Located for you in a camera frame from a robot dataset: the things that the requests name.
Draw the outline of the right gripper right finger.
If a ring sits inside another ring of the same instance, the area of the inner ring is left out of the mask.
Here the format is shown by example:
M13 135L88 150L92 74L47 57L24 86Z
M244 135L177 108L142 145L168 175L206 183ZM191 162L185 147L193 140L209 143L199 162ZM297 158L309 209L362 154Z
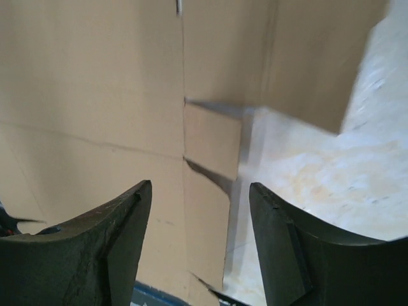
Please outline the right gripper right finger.
M259 182L249 189L268 305L406 305L407 239L329 224Z

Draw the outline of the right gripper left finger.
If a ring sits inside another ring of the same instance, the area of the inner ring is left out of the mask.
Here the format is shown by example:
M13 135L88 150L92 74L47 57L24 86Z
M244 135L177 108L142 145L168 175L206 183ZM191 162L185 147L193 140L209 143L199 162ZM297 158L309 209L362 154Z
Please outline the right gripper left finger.
M37 234L1 237L2 305L129 305L152 203L143 180Z

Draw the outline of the brown cardboard box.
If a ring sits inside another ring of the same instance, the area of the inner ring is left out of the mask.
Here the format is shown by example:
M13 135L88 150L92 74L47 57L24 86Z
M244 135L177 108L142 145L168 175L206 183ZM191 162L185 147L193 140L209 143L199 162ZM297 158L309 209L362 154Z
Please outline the brown cardboard box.
M44 225L153 187L137 280L217 305L241 123L269 106L340 130L387 1L2 1L1 201Z

